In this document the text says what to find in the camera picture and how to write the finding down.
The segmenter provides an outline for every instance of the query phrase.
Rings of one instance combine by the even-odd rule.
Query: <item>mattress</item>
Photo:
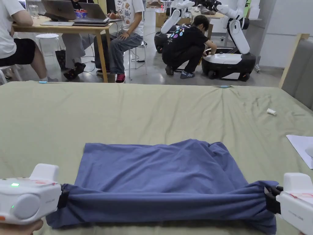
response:
[[[313,177],[286,138],[313,136],[313,112],[269,87],[10,82],[0,86],[0,178],[29,176],[38,163],[60,167],[73,184],[85,143],[223,142],[249,183],[283,182],[285,172]],[[268,108],[276,116],[266,113]],[[296,235],[277,218],[277,234]],[[241,222],[95,224],[36,234],[261,234]]]

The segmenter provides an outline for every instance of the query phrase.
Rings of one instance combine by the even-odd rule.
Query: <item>black shorts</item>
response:
[[[28,38],[14,39],[16,52],[7,58],[0,59],[0,67],[11,65],[29,65],[35,56],[36,43]]]

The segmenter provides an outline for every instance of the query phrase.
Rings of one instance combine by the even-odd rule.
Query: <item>hand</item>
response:
[[[28,225],[0,224],[0,235],[33,235],[43,224],[42,220]]]
[[[115,14],[115,13],[109,13],[108,14],[108,17],[110,18],[110,19],[118,19],[118,16]]]
[[[13,28],[13,26],[12,26],[11,32],[10,32],[10,36],[13,37],[13,35],[14,35],[14,28]]]
[[[120,40],[126,40],[126,38],[128,38],[129,37],[129,34],[128,33],[123,33],[123,34],[121,34],[120,36],[119,36],[119,39]]]

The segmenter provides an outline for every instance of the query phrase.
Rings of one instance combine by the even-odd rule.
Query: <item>white chair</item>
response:
[[[41,45],[41,40],[43,39],[55,39],[57,44],[58,44],[58,49],[60,48],[60,43],[59,43],[59,36],[57,34],[39,34],[36,36],[39,41],[39,48],[41,50],[41,53],[44,55],[44,52],[42,50],[42,45]]]
[[[14,77],[17,78],[17,80],[19,81],[23,81],[19,72],[18,72],[18,67],[17,65],[12,65],[12,66],[4,66],[4,67],[0,67],[0,77],[2,79],[2,84],[7,83],[7,79],[5,78],[5,75],[3,73],[3,70],[7,70],[7,69],[12,69],[14,72]]]
[[[146,66],[146,74],[147,74],[147,61],[146,61],[146,45],[144,41],[141,42],[140,47],[143,47],[145,49],[145,66]],[[129,70],[128,70],[128,75],[129,78],[131,77],[131,50],[128,50],[128,56],[129,56]],[[135,69],[137,69],[137,47],[135,47]]]

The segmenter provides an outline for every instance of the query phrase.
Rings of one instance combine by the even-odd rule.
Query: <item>black t-shirt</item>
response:
[[[87,0],[79,0],[78,2],[74,2],[73,0],[71,0],[71,2],[73,4],[73,7],[74,7],[75,11],[81,11],[82,8],[79,5],[79,3],[87,3]],[[94,1],[93,0],[88,0],[88,3],[94,3]]]
[[[201,46],[209,39],[195,26],[190,24],[180,26],[167,40],[163,52],[185,51],[192,45]]]

